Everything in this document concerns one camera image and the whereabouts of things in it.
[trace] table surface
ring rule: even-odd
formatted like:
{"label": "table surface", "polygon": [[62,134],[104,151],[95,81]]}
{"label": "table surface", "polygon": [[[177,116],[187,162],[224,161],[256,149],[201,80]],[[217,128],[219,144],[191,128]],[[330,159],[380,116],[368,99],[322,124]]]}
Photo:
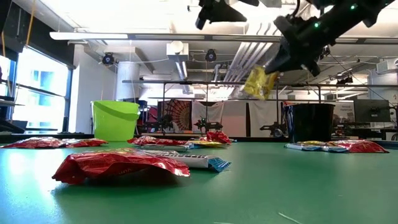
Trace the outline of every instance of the table surface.
{"label": "table surface", "polygon": [[67,185],[51,179],[79,149],[0,149],[0,223],[397,223],[398,151],[329,154],[239,142],[197,150],[231,161],[215,174]]}

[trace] black bucket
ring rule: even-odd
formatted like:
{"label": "black bucket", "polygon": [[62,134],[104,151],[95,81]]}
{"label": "black bucket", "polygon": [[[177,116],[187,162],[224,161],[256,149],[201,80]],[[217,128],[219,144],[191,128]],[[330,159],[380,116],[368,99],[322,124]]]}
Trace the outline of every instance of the black bucket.
{"label": "black bucket", "polygon": [[285,107],[289,141],[330,141],[334,105],[309,103]]}

